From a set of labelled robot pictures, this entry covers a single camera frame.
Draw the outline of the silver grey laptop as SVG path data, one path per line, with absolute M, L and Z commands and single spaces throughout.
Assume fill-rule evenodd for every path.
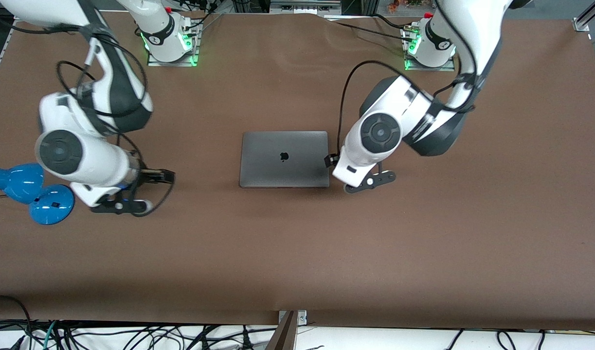
M 241 188 L 328 188 L 326 131 L 255 131 L 242 136 Z

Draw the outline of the glossy blue desk lamp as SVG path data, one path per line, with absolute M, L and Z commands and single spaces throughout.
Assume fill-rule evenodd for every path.
M 28 206 L 31 219 L 44 226 L 64 221 L 75 205 L 75 197 L 68 186 L 44 187 L 44 169 L 37 162 L 0 168 L 0 191 Z

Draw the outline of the aluminium profile bar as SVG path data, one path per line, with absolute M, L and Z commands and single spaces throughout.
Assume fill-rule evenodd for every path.
M 572 19 L 573 29 L 577 33 L 589 31 L 589 24 L 595 18 L 595 0 L 582 11 L 579 15 Z

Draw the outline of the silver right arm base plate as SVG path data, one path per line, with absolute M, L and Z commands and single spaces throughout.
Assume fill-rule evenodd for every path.
M 182 17 L 170 34 L 141 33 L 148 51 L 148 66 L 195 67 L 198 65 L 202 25 Z

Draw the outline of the aluminium frame beam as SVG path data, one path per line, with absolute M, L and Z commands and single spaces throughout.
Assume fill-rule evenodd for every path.
M 342 15 L 341 0 L 269 0 L 270 14 Z

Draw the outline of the metal table clamp bracket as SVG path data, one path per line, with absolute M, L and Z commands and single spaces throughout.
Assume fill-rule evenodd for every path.
M 280 324 L 282 322 L 282 319 L 284 318 L 285 314 L 287 314 L 288 312 L 289 312 L 288 310 L 280 310 L 278 324 Z M 306 310 L 297 310 L 297 311 L 295 311 L 295 314 L 297 315 L 296 317 L 297 317 L 297 325 L 298 326 L 307 325 L 307 311 Z

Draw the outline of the brown wooden post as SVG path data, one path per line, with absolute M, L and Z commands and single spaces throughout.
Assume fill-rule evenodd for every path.
M 284 312 L 265 350 L 295 350 L 299 311 Z

